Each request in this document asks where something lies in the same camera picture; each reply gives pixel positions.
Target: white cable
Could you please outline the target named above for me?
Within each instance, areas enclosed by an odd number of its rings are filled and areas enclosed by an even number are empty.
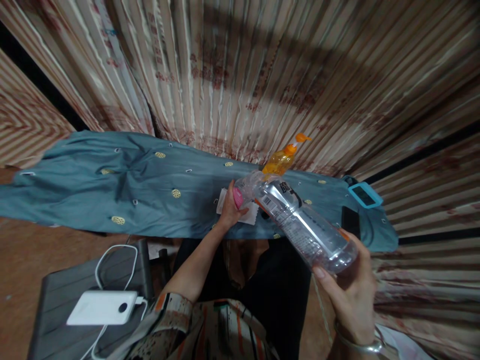
[[[143,313],[141,314],[140,321],[142,321],[144,319],[145,313],[147,312],[147,309],[149,308],[149,302],[147,300],[143,299],[141,302],[145,304],[145,308],[143,309]]]
[[[98,263],[96,264],[96,268],[95,268],[95,280],[96,280],[96,284],[98,285],[98,287],[100,288],[100,290],[103,290],[104,287],[102,286],[102,283],[100,282],[100,277],[99,277],[99,267],[100,267],[100,264],[102,263],[102,260],[104,259],[104,257],[109,253],[110,250],[112,250],[113,248],[131,248],[131,249],[134,249],[135,250],[135,260],[133,261],[133,267],[131,269],[131,275],[130,275],[130,278],[128,279],[126,285],[125,285],[125,288],[123,290],[127,290],[127,288],[129,287],[130,285],[130,282],[132,281],[132,278],[134,277],[134,274],[135,274],[135,265],[137,265],[137,257],[139,256],[139,251],[138,249],[135,247],[135,246],[132,246],[132,245],[127,245],[127,244],[121,244],[121,245],[113,245],[113,246],[110,246],[108,248],[107,251],[105,251],[103,253],[103,255],[101,256],[100,260],[98,261]]]
[[[135,246],[132,246],[132,245],[127,245],[127,244],[121,244],[121,245],[113,245],[113,246],[110,246],[108,248],[107,251],[105,251],[103,253],[103,255],[101,256],[100,260],[98,261],[98,263],[96,264],[96,267],[95,267],[95,280],[96,280],[96,284],[98,285],[98,287],[103,290],[104,287],[102,285],[102,282],[100,281],[100,276],[99,276],[99,268],[100,268],[100,264],[102,263],[103,259],[105,258],[105,256],[109,253],[110,250],[112,250],[113,248],[131,248],[133,250],[135,250],[135,259],[133,260],[133,267],[131,269],[131,275],[130,275],[130,278],[128,279],[128,281],[126,282],[126,285],[125,285],[125,288],[123,289],[124,291],[127,290],[127,288],[129,287],[130,285],[130,282],[132,281],[133,277],[134,277],[134,274],[135,274],[135,266],[137,265],[137,258],[139,257],[139,250],[135,247]],[[145,313],[147,312],[147,309],[149,307],[149,303],[147,300],[145,300],[143,297],[139,296],[137,298],[137,300],[141,299],[140,303],[139,304],[142,304],[144,303],[145,304],[145,309],[143,310],[143,313],[141,314],[141,319],[140,321],[142,321],[144,319],[144,316],[145,316]],[[88,350],[85,352],[85,354],[83,354],[83,356],[80,358],[80,360],[84,360],[85,357],[90,353],[90,356],[93,360],[105,360],[103,357],[99,357],[95,354],[95,348],[97,347],[97,344],[100,340],[100,338],[102,337],[103,334],[105,334],[105,331],[107,330],[107,327],[108,325],[104,325],[102,328],[101,328],[101,331],[100,333],[98,334],[97,338],[95,339],[95,341],[93,342],[93,344],[88,348]]]

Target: fingernail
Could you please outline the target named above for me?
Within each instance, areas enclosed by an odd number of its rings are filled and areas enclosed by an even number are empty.
[[[313,273],[316,275],[317,278],[319,279],[323,279],[325,277],[325,272],[323,271],[323,269],[319,268],[319,267],[314,267],[313,268]]]

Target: orange spray bottle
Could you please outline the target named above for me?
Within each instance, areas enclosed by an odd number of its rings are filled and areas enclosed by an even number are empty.
[[[297,146],[299,143],[303,143],[306,140],[312,139],[302,133],[297,134],[293,143],[285,146],[283,150],[273,153],[266,165],[263,167],[262,172],[264,174],[278,174],[280,176],[285,174],[285,172],[290,169],[294,163]]]

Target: striped curtain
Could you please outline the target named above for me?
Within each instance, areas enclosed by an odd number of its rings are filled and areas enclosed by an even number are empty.
[[[479,170],[476,134],[372,186],[400,237],[478,228]]]
[[[480,72],[475,11],[466,0],[111,9],[163,137],[264,163],[304,132],[313,141],[294,167],[331,176],[366,173],[377,158],[386,167],[473,120],[478,87],[464,93]]]
[[[371,260],[377,323],[436,359],[480,358],[480,238],[401,246]]]
[[[304,132],[313,141],[294,168],[365,178],[478,111],[469,0],[0,0],[0,10],[96,131],[156,127],[261,164]]]
[[[94,1],[0,1],[0,20],[91,130],[153,135],[145,97],[102,14]]]
[[[72,131],[69,122],[0,50],[0,167],[28,168]]]

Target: teal fabric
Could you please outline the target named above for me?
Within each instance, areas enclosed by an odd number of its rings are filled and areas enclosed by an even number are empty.
[[[114,173],[102,174],[102,169]],[[258,165],[149,135],[75,132],[37,165],[19,171],[12,184],[0,186],[0,216],[95,232],[202,238],[219,219],[214,201],[221,189],[255,169]],[[345,181],[300,171],[287,171],[284,179],[333,224],[341,224],[342,206],[358,211],[362,241],[371,251],[397,248],[398,236],[383,208],[362,208]],[[179,198],[173,189],[180,191]],[[239,222],[226,237],[272,239],[275,234],[283,236],[259,214],[255,226]]]

